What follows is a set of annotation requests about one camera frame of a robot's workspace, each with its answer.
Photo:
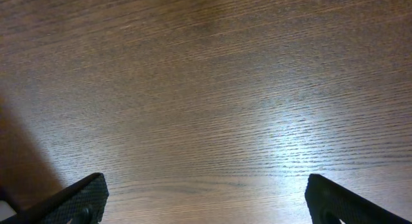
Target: brown wooden surface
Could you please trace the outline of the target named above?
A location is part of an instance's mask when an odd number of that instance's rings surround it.
[[[412,219],[412,0],[0,9],[0,183],[23,206],[103,172],[103,223],[310,223],[321,173]]]

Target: black object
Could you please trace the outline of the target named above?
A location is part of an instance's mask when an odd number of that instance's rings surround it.
[[[318,174],[309,175],[304,196],[313,224],[411,224]]]
[[[0,224],[96,224],[102,221],[108,196],[103,174],[93,173]]]

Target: wooden table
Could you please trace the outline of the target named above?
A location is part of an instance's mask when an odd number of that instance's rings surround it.
[[[103,223],[310,223],[323,174],[412,219],[412,0],[0,0],[0,180]]]

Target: wood grain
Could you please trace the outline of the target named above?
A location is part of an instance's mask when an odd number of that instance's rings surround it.
[[[103,223],[310,223],[310,173],[412,219],[412,0],[0,0],[0,14],[4,106],[41,156],[26,161],[63,187],[103,172]]]

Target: glossy wooden surface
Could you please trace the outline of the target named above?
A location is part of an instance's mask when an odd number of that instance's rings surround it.
[[[411,5],[0,0],[1,183],[28,207],[103,172],[103,223],[310,223],[321,173],[412,219]]]

